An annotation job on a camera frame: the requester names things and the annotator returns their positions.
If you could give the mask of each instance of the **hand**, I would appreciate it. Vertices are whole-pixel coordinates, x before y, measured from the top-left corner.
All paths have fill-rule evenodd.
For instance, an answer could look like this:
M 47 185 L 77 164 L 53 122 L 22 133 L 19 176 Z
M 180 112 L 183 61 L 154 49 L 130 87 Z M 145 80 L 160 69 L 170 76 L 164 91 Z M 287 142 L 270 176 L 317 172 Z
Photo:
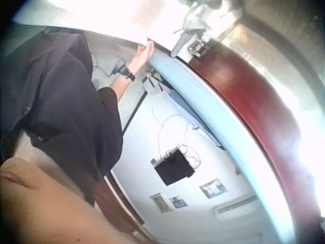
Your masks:
M 135 75 L 148 62 L 154 52 L 153 41 L 149 41 L 146 47 L 138 46 L 137 54 L 127 68 Z

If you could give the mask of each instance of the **poster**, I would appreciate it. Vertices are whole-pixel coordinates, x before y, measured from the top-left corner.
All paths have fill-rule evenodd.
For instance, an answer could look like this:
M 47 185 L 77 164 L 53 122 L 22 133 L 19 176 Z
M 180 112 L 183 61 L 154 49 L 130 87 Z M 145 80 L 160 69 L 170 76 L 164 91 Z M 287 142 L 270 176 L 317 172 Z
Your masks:
M 160 212 L 164 213 L 164 212 L 172 211 L 172 209 L 168 206 L 168 204 L 165 202 L 165 200 L 163 199 L 163 197 L 161 196 L 160 193 L 155 194 L 155 195 L 151 196 L 150 198 L 158 206 Z
M 204 184 L 203 186 L 200 186 L 200 189 L 203 191 L 203 193 L 208 199 L 214 198 L 227 192 L 226 187 L 218 178 L 214 179 L 213 181 L 210 181 L 209 183 Z
M 182 208 L 187 206 L 186 202 L 180 198 L 180 196 L 172 197 L 169 200 L 175 208 Z

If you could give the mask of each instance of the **wrist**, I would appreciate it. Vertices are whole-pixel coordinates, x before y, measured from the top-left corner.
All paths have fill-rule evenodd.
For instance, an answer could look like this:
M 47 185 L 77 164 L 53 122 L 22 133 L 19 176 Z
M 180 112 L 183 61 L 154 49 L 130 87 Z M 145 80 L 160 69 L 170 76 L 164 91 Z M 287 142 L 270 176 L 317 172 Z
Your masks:
M 134 61 L 131 61 L 131 63 L 129 63 L 129 65 L 127 65 L 127 68 L 132 72 L 132 74 L 136 75 L 139 71 L 139 68 L 137 67 L 137 65 L 135 64 Z

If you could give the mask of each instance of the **skin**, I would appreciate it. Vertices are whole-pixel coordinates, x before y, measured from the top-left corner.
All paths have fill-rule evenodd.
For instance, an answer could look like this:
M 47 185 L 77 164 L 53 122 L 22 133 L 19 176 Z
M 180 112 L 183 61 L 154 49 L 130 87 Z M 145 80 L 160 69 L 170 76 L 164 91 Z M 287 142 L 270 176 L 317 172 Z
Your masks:
M 153 52 L 153 42 L 139 47 L 128 65 L 131 72 L 136 75 Z M 118 100 L 129 84 L 122 76 L 114 80 L 111 88 Z M 39 153 L 30 146 L 17 147 L 0 169 L 1 221 L 15 233 L 18 243 L 133 243 L 83 200 L 55 162 Z
M 149 41 L 146 47 L 138 46 L 138 51 L 131 63 L 127 68 L 136 75 L 139 70 L 147 63 L 149 58 L 153 55 L 154 44 L 153 41 Z M 123 76 L 119 75 L 111 84 L 111 88 L 115 91 L 117 100 L 120 101 L 126 88 L 130 85 L 130 79 L 125 79 Z

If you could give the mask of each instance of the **wooden surface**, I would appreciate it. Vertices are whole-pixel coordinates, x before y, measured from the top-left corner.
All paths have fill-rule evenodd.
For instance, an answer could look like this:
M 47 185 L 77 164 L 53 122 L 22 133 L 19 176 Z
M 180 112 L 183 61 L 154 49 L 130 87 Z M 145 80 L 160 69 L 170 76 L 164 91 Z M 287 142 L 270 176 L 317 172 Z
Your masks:
M 95 201 L 108 222 L 110 222 L 127 238 L 131 239 L 135 243 L 157 244 L 157 242 L 152 240 L 143 230 L 141 224 L 136 223 L 123 209 L 104 178 L 97 187 Z
M 291 111 L 253 68 L 221 44 L 189 66 L 230 105 L 265 152 L 282 185 L 299 243 L 318 243 L 323 236 L 320 213 L 312 177 L 298 157 L 301 134 Z

